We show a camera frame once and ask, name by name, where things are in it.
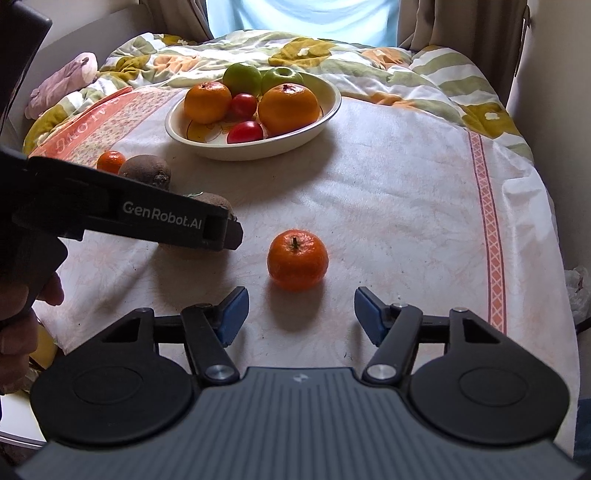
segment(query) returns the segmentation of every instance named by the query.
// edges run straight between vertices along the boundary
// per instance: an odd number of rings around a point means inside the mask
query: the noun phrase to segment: logo
[[[296,381],[298,383],[304,383],[310,377],[308,377],[308,375],[306,375],[306,374],[297,374],[297,375],[294,375],[293,378],[294,378],[294,381]]]
[[[149,218],[151,220],[159,220],[164,223],[174,223],[178,226],[185,226],[188,228],[201,229],[202,220],[189,221],[186,215],[175,215],[173,212],[162,212],[159,208],[146,208],[139,205],[134,205],[133,202],[125,202],[123,204],[123,211],[128,215],[135,215],[138,217]]]

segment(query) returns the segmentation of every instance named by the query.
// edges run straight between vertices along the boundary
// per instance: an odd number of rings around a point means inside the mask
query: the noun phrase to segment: kiwi fruit
[[[187,197],[192,198],[194,200],[199,200],[200,202],[209,203],[210,205],[225,208],[229,212],[230,218],[236,218],[236,216],[234,215],[234,210],[232,209],[232,204],[220,195],[216,195],[215,193],[201,192],[187,195]]]
[[[168,190],[170,186],[170,166],[156,155],[131,157],[121,165],[119,175],[162,190]]]

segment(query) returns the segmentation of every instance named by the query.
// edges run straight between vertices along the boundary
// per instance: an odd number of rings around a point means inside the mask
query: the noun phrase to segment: white bowl
[[[226,144],[225,140],[220,143],[194,142],[185,137],[190,120],[183,112],[183,98],[172,107],[166,116],[166,131],[177,142],[193,147],[197,155],[214,160],[256,160],[257,158],[272,157],[273,155],[293,150],[309,142],[322,132],[327,122],[339,109],[341,100],[340,92],[332,83],[309,73],[300,73],[304,78],[305,86],[316,95],[323,113],[321,118],[307,127],[300,128],[289,134],[257,140],[255,142],[230,145]]]

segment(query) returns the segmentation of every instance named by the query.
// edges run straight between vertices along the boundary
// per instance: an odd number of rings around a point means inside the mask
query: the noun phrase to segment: pink stripe
[[[488,269],[488,321],[493,327],[506,333],[505,264],[495,198],[486,166],[482,137],[475,132],[468,132],[468,135],[484,226]]]

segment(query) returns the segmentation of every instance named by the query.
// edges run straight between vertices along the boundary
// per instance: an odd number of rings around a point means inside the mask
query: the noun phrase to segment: orange
[[[220,82],[205,82],[192,87],[185,96],[185,115],[198,124],[219,122],[226,116],[232,101],[228,87]]]
[[[96,169],[118,174],[121,165],[125,163],[125,157],[117,150],[109,150],[103,153],[96,161]]]
[[[320,238],[304,230],[288,230],[276,236],[267,255],[269,275],[285,290],[313,287],[328,267],[326,247]]]
[[[283,135],[313,124],[320,116],[316,95],[302,85],[284,83],[267,91],[258,107],[270,135]]]

